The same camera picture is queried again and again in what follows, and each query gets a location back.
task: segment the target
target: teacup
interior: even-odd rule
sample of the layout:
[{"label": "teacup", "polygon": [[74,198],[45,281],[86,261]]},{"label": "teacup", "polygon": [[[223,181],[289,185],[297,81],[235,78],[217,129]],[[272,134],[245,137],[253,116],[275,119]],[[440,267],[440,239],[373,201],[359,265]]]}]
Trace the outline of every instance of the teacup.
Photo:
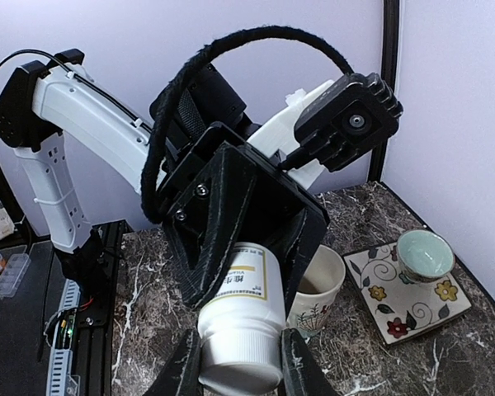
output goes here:
[{"label": "teacup", "polygon": [[453,269],[455,254],[440,236],[414,229],[403,233],[396,244],[398,263],[405,276],[414,282],[430,283]]}]

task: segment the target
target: black cable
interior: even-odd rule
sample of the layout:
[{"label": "black cable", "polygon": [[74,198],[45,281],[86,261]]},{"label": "black cable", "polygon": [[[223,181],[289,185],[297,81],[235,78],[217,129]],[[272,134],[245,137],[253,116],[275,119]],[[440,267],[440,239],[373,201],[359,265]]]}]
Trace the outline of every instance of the black cable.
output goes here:
[{"label": "black cable", "polygon": [[[59,60],[58,58],[54,57],[52,54],[49,54],[49,53],[47,53],[45,51],[41,51],[39,49],[21,49],[21,50],[18,50],[16,52],[13,52],[12,54],[10,54],[6,58],[4,58],[2,60],[2,62],[0,62],[0,68],[7,61],[9,61],[10,59],[17,57],[18,55],[23,55],[23,54],[35,54],[35,55],[39,55],[39,56],[44,56],[44,57],[46,57],[46,58],[54,61],[58,66],[60,66],[64,70],[66,70],[66,72],[73,72],[73,70],[71,68],[69,68],[66,64],[64,64],[61,60]],[[98,86],[96,86],[92,82],[88,81],[83,76],[75,73],[73,75],[73,78],[75,78],[79,82],[83,83],[84,85],[86,85],[87,87],[89,87],[90,89],[92,89],[93,91],[97,92],[99,95],[103,96],[110,103],[112,103],[118,109],[120,109],[121,111],[123,111],[132,121],[136,121],[136,120],[139,119],[139,117],[137,115],[135,115],[132,111],[130,111],[125,105],[121,104],[112,95],[110,95],[109,93],[103,91],[102,89],[100,89]],[[150,126],[146,125],[145,123],[141,124],[141,127],[143,127],[143,129],[146,130],[149,133],[152,131],[152,129],[150,128]]]},{"label": "black cable", "polygon": [[50,339],[53,341],[55,329],[62,323],[63,319],[69,320],[69,317],[72,314],[77,312],[78,307],[73,307],[70,309],[62,309],[60,311],[55,312],[51,317],[49,317],[48,321],[45,323],[44,328],[44,337],[46,344],[48,347],[51,347]]},{"label": "black cable", "polygon": [[207,64],[221,54],[234,50],[247,43],[264,39],[295,40],[323,52],[344,74],[354,73],[347,60],[325,40],[301,29],[288,26],[263,26],[237,31],[206,45],[196,55],[186,61],[176,77],[160,94],[160,102],[154,117],[154,126],[149,141],[147,160],[141,173],[141,207],[147,218],[161,223],[167,212],[167,203],[156,206],[155,194],[159,168],[165,157],[167,130],[174,116],[183,91],[190,80]]},{"label": "black cable", "polygon": [[26,250],[29,252],[31,249],[31,243],[33,241],[33,229],[30,226],[27,226],[27,248]]},{"label": "black cable", "polygon": [[42,300],[42,312],[40,313],[40,332],[39,332],[39,347],[36,352],[36,361],[42,360],[42,352],[44,351],[44,328],[46,305],[48,302],[48,288],[50,286],[51,269],[53,268],[53,260],[55,259],[55,249],[51,249],[51,258],[49,260],[48,275],[46,276],[46,284],[44,286],[44,298]]}]

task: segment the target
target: table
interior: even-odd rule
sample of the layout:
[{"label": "table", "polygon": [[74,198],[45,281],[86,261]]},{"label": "table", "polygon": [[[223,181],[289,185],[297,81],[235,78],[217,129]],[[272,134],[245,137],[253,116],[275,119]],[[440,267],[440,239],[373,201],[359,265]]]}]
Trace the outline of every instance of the table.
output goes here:
[{"label": "table", "polygon": [[[0,300],[0,395],[45,394],[49,353],[45,348],[42,360],[37,362],[37,350],[45,282],[52,259],[46,318],[58,308],[64,284],[52,248],[50,241],[34,243],[29,251],[31,264],[15,296]],[[2,254],[8,259],[25,251],[26,245],[21,245],[3,249]]]},{"label": "table", "polygon": [[[381,183],[319,196],[332,222],[324,244],[340,254],[394,241],[422,222]],[[161,230],[124,236],[112,342],[112,393],[141,395],[183,329],[194,327],[173,278],[175,257]],[[495,395],[495,304],[459,265],[453,274],[473,302],[463,317],[385,348],[347,278],[327,327],[309,348],[345,395]]]}]

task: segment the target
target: screw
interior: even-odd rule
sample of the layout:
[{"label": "screw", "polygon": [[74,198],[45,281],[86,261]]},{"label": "screw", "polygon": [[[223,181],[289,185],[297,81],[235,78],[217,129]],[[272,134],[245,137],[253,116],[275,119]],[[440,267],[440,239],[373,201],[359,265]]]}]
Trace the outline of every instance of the screw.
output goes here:
[{"label": "screw", "polygon": [[199,184],[196,186],[196,194],[199,197],[204,198],[209,195],[209,188],[207,188],[205,184]]},{"label": "screw", "polygon": [[363,128],[363,125],[365,125],[365,118],[363,118],[363,115],[355,114],[349,119],[350,126],[355,129]]},{"label": "screw", "polygon": [[183,209],[178,209],[174,216],[176,217],[176,220],[178,220],[178,221],[185,221],[187,219],[187,214],[185,213],[185,211]]}]

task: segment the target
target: clear plastic box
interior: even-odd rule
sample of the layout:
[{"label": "clear plastic box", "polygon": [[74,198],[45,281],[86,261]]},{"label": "clear plastic box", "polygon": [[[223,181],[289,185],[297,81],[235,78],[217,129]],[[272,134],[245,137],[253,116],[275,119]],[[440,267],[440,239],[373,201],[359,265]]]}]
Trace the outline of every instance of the clear plastic box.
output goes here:
[{"label": "clear plastic box", "polygon": [[15,295],[30,264],[31,259],[25,253],[12,254],[9,257],[6,268],[0,275],[0,299],[11,298]]}]

